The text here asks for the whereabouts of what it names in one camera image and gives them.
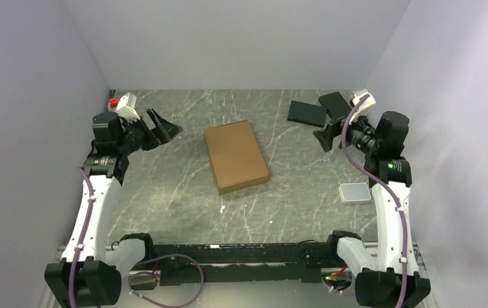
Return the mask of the black foam block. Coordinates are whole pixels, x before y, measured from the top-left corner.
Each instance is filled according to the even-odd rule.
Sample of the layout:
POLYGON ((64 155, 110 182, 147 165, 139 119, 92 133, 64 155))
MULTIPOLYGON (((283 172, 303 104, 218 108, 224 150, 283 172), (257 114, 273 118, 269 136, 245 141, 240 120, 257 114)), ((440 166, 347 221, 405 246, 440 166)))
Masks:
POLYGON ((323 128, 326 123, 327 108, 292 100, 287 120, 294 123, 306 124, 323 128))
POLYGON ((325 107, 329 118, 333 114, 349 114, 352 107, 340 92, 332 92, 318 98, 321 106, 325 107))

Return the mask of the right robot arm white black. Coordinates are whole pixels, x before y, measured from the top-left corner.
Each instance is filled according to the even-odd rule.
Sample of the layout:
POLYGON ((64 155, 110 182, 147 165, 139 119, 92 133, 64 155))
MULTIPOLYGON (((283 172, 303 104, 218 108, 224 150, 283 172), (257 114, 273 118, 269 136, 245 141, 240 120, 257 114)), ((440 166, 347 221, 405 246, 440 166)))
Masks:
POLYGON ((416 307, 431 291, 429 279, 419 273, 410 231, 412 173, 402 156, 409 123, 407 116, 388 111, 376 127, 362 115, 347 129, 341 119, 313 133, 324 151, 330 151, 333 139, 340 136, 341 150, 354 146, 365 154, 364 164, 356 167, 369 179, 377 217, 377 254, 366 250, 360 236, 343 231, 333 232, 335 243, 325 250, 328 263, 345 263, 350 270, 361 306, 416 307))

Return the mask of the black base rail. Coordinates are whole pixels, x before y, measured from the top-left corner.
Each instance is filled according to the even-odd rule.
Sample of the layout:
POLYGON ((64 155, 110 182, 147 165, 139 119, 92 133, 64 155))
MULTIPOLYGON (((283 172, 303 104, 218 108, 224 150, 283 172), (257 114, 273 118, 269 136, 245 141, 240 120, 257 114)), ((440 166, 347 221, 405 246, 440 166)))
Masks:
POLYGON ((157 244, 132 270, 154 271, 162 286, 199 282, 298 280, 319 283, 344 266, 332 239, 297 243, 157 244))

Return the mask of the black foam block far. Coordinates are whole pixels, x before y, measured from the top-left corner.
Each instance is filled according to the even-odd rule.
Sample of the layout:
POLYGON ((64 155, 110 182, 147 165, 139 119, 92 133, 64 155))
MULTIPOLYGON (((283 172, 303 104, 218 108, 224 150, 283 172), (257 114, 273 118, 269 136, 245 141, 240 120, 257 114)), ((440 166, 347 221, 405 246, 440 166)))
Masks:
POLYGON ((349 114, 352 107, 340 92, 332 92, 318 98, 321 106, 325 107, 329 118, 333 114, 349 114))

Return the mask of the black foam block near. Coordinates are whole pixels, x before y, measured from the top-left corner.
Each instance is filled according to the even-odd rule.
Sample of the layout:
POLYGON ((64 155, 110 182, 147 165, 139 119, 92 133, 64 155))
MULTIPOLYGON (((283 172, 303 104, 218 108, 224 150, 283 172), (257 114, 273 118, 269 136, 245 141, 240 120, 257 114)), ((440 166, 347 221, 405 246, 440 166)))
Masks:
POLYGON ((306 124, 323 128, 326 123, 327 108, 292 100, 287 120, 294 123, 306 124))

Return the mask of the brown cardboard box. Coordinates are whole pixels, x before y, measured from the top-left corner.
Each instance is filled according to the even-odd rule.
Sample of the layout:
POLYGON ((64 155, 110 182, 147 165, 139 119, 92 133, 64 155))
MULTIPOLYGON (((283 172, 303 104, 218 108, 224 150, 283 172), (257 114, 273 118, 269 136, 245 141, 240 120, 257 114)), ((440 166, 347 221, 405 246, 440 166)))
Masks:
POLYGON ((248 120, 206 128, 204 139, 219 195, 269 181, 268 168, 248 120))

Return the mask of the white rectangular tray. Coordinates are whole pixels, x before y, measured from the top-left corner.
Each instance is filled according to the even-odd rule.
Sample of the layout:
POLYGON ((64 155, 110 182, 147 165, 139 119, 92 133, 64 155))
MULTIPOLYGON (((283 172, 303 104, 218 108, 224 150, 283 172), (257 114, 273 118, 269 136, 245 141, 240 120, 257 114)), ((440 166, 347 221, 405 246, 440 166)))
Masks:
POLYGON ((340 199, 344 203, 371 201, 372 196, 368 183, 344 183, 338 187, 340 199))

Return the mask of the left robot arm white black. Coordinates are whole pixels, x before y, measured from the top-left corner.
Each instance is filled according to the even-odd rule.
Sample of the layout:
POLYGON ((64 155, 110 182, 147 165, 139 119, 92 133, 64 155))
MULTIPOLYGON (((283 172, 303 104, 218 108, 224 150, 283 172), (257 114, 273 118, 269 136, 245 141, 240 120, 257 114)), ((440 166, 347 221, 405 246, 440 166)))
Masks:
POLYGON ((156 261, 149 234, 123 236, 116 248, 106 249, 109 219, 115 208, 129 156, 169 143, 182 127, 163 119, 154 109, 146 111, 153 128, 134 110, 103 112, 92 118, 92 149, 79 172, 83 192, 72 234, 61 259, 49 263, 44 279, 61 307, 114 305, 123 278, 136 265, 151 268, 156 261))

